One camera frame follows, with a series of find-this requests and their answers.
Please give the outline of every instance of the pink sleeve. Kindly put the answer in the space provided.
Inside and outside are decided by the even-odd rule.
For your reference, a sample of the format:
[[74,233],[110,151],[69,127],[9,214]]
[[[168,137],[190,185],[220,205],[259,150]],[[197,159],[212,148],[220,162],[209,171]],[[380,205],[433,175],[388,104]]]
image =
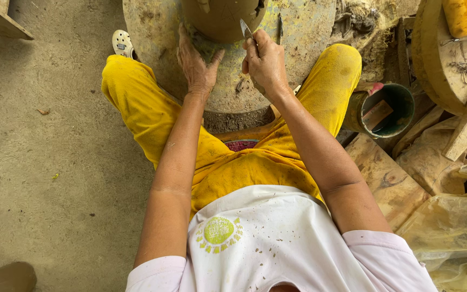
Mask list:
[[186,262],[177,255],[144,262],[129,273],[126,292],[179,291]]
[[401,237],[388,232],[353,230],[342,235],[378,291],[433,291],[425,265]]

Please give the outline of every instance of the dry leaf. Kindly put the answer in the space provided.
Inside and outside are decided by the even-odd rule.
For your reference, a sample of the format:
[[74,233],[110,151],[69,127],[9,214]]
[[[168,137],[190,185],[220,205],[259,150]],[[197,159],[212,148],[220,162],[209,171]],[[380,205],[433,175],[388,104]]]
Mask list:
[[37,109],[42,115],[47,115],[50,113],[50,110],[47,110],[47,111],[43,111],[42,109]]

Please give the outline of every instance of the white t-shirt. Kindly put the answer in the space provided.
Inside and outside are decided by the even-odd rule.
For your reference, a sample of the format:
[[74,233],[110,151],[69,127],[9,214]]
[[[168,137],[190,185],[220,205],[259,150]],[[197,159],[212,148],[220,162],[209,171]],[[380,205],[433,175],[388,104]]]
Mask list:
[[401,237],[340,235],[325,206],[294,187],[252,185],[201,209],[188,227],[187,258],[150,260],[131,271],[126,292],[433,291]]

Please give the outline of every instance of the green bucket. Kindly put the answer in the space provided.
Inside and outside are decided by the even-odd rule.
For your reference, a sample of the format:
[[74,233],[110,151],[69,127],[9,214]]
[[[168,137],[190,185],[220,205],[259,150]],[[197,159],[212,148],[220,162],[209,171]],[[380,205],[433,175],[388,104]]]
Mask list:
[[[384,100],[393,112],[375,128],[368,129],[363,123],[363,116],[381,100]],[[353,92],[342,127],[368,134],[375,139],[393,137],[408,127],[413,118],[414,108],[412,93],[406,87],[396,83],[387,83],[371,96],[365,91]]]

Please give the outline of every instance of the yellow pants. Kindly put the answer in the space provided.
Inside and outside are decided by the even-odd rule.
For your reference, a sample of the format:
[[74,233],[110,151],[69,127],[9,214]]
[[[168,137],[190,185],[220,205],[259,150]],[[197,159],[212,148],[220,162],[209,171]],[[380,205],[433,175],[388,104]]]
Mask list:
[[[341,128],[360,72],[361,57],[356,49],[332,45],[320,55],[297,94],[333,136]],[[109,56],[102,78],[102,91],[156,168],[180,106],[158,87],[151,68],[130,58]],[[231,151],[201,127],[191,218],[215,199],[255,184],[289,185],[321,199],[282,118],[255,148],[239,152]]]

